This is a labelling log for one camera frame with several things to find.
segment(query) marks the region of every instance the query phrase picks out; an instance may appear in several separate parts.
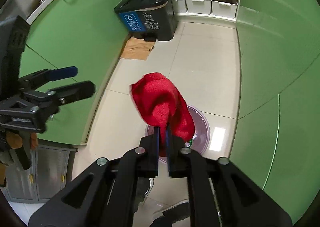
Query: bin label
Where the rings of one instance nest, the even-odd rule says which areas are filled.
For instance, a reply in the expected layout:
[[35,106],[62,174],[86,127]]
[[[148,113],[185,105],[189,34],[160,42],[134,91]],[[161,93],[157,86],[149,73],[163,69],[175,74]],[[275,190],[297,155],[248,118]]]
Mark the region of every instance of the bin label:
[[146,23],[144,23],[144,26],[148,30],[159,30],[160,29],[158,22],[146,22]]
[[150,22],[150,21],[154,22],[155,21],[150,13],[143,12],[142,14],[143,14],[146,22]]
[[120,13],[119,16],[130,31],[144,32],[146,30],[136,12]]

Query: gray cabinet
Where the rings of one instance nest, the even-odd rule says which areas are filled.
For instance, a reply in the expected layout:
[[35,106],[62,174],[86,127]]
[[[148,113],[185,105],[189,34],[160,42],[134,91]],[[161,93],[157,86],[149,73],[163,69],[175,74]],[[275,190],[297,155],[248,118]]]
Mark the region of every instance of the gray cabinet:
[[32,166],[18,171],[14,165],[6,170],[7,187],[1,188],[8,201],[45,203],[65,187],[69,162],[77,149],[70,145],[39,140],[39,147],[31,151]]

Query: metal screw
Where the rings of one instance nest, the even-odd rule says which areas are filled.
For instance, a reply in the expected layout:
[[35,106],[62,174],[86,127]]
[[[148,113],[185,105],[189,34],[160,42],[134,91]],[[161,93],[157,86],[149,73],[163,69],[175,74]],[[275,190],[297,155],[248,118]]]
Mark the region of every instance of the metal screw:
[[97,160],[98,165],[105,165],[108,162],[108,160],[104,157],[101,157]]
[[38,106],[33,106],[30,111],[31,112],[37,112],[40,108]]
[[218,159],[218,163],[222,164],[222,165],[229,164],[229,161],[230,161],[229,158],[224,157],[224,156]]
[[62,104],[65,104],[67,102],[65,98],[60,98],[59,100]]
[[146,150],[143,148],[143,147],[137,147],[136,148],[136,150],[135,150],[135,152],[137,153],[137,154],[143,154],[144,152],[145,152]]
[[183,147],[183,148],[181,148],[180,152],[183,153],[183,154],[190,154],[191,153],[191,149],[188,148],[188,147]]

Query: shoe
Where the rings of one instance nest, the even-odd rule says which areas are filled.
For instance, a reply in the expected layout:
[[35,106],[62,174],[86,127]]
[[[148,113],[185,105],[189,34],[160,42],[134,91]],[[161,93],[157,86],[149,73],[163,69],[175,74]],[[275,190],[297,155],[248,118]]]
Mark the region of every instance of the shoe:
[[142,205],[146,201],[148,194],[150,193],[154,184],[153,178],[143,178],[139,177],[137,181],[137,190],[136,190],[136,198],[133,205],[133,212],[135,213],[138,210],[138,206],[140,203]]
[[189,200],[183,200],[181,202],[176,203],[175,205],[155,212],[152,216],[152,220],[155,220],[160,217],[165,217],[170,222],[176,223],[178,221],[182,221],[190,216],[190,203]]

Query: yellow latch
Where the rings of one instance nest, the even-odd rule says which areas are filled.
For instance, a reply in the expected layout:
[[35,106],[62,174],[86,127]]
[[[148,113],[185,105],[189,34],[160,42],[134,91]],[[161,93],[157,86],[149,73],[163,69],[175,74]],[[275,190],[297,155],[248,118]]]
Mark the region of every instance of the yellow latch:
[[30,179],[30,182],[33,184],[33,175],[32,174],[29,175],[29,179]]

